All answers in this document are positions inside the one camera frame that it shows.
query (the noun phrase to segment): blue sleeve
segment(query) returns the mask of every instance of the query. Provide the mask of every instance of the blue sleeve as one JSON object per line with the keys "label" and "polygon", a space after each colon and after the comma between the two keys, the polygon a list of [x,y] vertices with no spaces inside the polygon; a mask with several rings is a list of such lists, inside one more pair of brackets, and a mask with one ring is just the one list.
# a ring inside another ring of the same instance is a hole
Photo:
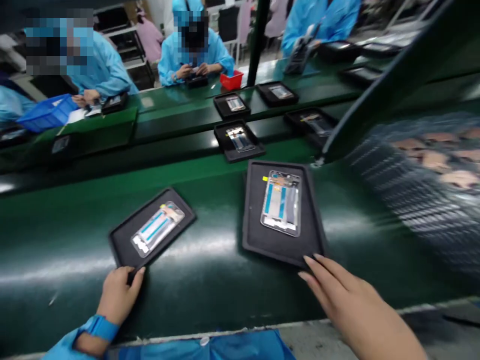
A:
{"label": "blue sleeve", "polygon": [[230,56],[229,52],[225,48],[224,42],[218,34],[213,30],[209,31],[208,36],[213,36],[214,39],[211,42],[211,46],[214,46],[213,64],[220,64],[223,67],[223,72],[229,77],[234,75],[235,60]]}
{"label": "blue sleeve", "polygon": [[35,106],[25,96],[5,86],[0,86],[0,122],[13,122]]}
{"label": "blue sleeve", "polygon": [[95,89],[102,98],[108,98],[128,91],[131,86],[130,76],[125,69],[120,54],[115,51],[113,46],[100,34],[98,41],[101,56],[104,58],[105,65],[108,68],[110,76],[107,81],[98,84]]}
{"label": "blue sleeve", "polygon": [[291,7],[290,15],[286,20],[285,31],[283,32],[283,40],[281,41],[281,50],[283,57],[289,57],[294,49],[294,44],[297,39],[303,35],[302,29],[302,4],[303,0],[296,0]]}
{"label": "blue sleeve", "polygon": [[357,17],[359,16],[360,5],[361,1],[355,0],[355,3],[350,6],[349,12],[341,19],[336,31],[328,39],[329,42],[346,40],[350,36],[350,33],[357,22]]}
{"label": "blue sleeve", "polygon": [[172,79],[175,73],[173,48],[170,46],[170,40],[167,38],[161,44],[161,59],[158,62],[158,75],[162,86],[171,86],[183,83],[183,79],[178,79],[176,82]]}
{"label": "blue sleeve", "polygon": [[78,88],[78,93],[80,95],[83,95],[84,91],[85,91],[85,88],[82,86],[82,84],[80,84],[78,81],[75,81],[72,76],[70,76],[70,80]]}
{"label": "blue sleeve", "polygon": [[69,332],[45,354],[42,360],[95,360],[94,357],[73,349],[79,335],[80,328]]}

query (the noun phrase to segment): red plastic basket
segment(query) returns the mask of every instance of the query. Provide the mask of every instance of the red plastic basket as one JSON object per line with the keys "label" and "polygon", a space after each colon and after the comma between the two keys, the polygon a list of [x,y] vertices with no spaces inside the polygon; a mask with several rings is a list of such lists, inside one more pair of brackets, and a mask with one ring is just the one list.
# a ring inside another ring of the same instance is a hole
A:
{"label": "red plastic basket", "polygon": [[222,84],[227,90],[240,89],[242,85],[242,77],[244,73],[238,70],[233,70],[233,76],[228,77],[225,74],[220,74],[220,84]]}

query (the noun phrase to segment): black pole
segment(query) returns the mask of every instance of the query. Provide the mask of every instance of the black pole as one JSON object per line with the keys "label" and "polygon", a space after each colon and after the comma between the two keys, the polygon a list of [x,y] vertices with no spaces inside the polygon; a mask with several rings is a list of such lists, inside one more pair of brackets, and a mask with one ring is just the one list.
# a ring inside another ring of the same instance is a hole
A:
{"label": "black pole", "polygon": [[246,81],[248,87],[255,85],[260,55],[262,53],[262,41],[265,33],[265,26],[267,25],[267,18],[269,17],[269,9],[270,0],[258,0],[255,29],[253,30],[251,37],[250,68],[248,69],[248,80]]}

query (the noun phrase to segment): blue wristband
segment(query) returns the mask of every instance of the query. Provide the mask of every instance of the blue wristband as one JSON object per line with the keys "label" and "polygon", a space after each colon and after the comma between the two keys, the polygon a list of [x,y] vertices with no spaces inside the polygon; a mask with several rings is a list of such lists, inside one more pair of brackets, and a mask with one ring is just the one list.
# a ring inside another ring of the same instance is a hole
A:
{"label": "blue wristband", "polygon": [[108,321],[105,316],[94,315],[80,329],[111,343],[119,331],[119,326]]}

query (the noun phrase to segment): mesh container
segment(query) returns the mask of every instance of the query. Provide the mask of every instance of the mesh container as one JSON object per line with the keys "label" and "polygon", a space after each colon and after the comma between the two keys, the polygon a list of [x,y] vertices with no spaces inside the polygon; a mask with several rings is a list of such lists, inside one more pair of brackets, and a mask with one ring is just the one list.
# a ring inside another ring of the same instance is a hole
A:
{"label": "mesh container", "polygon": [[476,150],[480,117],[456,112],[378,125],[346,160],[453,270],[480,283]]}

